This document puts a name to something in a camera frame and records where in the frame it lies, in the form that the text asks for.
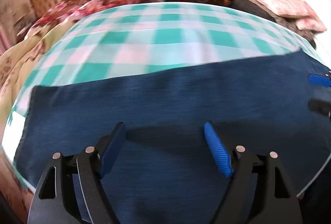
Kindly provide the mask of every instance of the checkered fabric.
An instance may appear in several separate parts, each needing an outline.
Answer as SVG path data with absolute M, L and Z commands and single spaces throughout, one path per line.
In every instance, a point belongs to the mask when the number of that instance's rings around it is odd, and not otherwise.
M 245 12 L 182 2 L 120 6 L 70 29 L 31 72 L 13 110 L 25 116 L 35 85 L 146 74 L 299 48 L 321 62 L 304 38 Z

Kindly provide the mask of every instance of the blue fabric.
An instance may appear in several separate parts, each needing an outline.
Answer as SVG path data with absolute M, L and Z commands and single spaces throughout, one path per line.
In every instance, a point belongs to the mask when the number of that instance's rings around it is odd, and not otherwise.
M 330 78 L 322 76 L 322 75 L 310 74 L 308 76 L 308 81 L 311 84 L 320 85 L 320 86 L 323 86 L 323 87 L 330 87 L 331 86 Z
M 209 122 L 204 125 L 204 135 L 219 171 L 230 177 L 233 173 L 230 154 Z
M 112 170 L 112 167 L 120 153 L 120 150 L 122 149 L 123 143 L 125 141 L 125 137 L 126 137 L 125 124 L 121 124 L 117 129 L 115 135 L 113 136 L 111 143 L 109 143 L 102 157 L 100 158 L 101 166 L 100 166 L 99 175 L 101 178 L 103 178 L 106 174 L 108 174 Z
M 331 151 L 329 119 L 307 107 L 313 97 L 331 101 L 329 88 L 307 79 L 327 72 L 298 51 L 38 86 L 14 165 L 36 187 L 53 152 L 79 153 L 122 121 L 126 141 L 102 180 L 121 223 L 208 223 L 228 179 L 218 172 L 204 124 L 212 120 L 257 154 L 276 151 L 299 192 Z

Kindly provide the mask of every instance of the metal screw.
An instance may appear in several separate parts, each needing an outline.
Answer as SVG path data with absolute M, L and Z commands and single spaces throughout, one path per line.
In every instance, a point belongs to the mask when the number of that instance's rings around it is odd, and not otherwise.
M 276 159 L 276 158 L 278 157 L 277 152 L 274 152 L 274 151 L 271 151 L 271 152 L 269 153 L 269 155 L 270 155 L 270 157 L 272 157 L 273 159 Z
M 244 146 L 236 146 L 236 151 L 238 151 L 238 152 L 241 152 L 241 153 L 243 153 L 243 152 L 245 152 L 245 150 L 246 150 L 246 148 L 244 147 Z
M 55 152 L 53 154 L 53 159 L 57 160 L 59 157 L 61 157 L 61 153 L 60 152 Z
M 94 150 L 95 150 L 94 146 L 88 146 L 87 148 L 85 148 L 86 153 L 92 153 Z

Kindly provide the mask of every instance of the bed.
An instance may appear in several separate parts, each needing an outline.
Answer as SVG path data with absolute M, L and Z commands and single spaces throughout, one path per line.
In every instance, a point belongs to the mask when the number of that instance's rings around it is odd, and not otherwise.
M 230 8 L 155 3 L 161 0 L 97 4 L 94 0 L 66 0 L 61 6 L 62 1 L 31 0 L 41 19 L 26 40 L 0 59 L 7 67 L 1 88 L 2 147 L 8 159 L 3 155 L 4 176 L 12 182 L 12 189 L 1 186 L 1 191 L 8 193 L 7 199 L 22 221 L 26 221 L 36 179 L 15 159 L 35 85 L 76 84 L 299 50 L 322 62 L 304 38 Z

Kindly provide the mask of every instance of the floral bedspread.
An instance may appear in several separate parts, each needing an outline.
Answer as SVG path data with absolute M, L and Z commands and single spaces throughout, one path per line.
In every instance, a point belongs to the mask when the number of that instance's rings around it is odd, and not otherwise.
M 50 8 L 42 18 L 36 21 L 30 30 L 34 32 L 34 28 L 43 27 L 50 22 L 57 25 L 68 17 L 71 21 L 78 21 L 98 11 L 122 5 L 163 1 L 164 0 L 64 0 L 60 4 Z

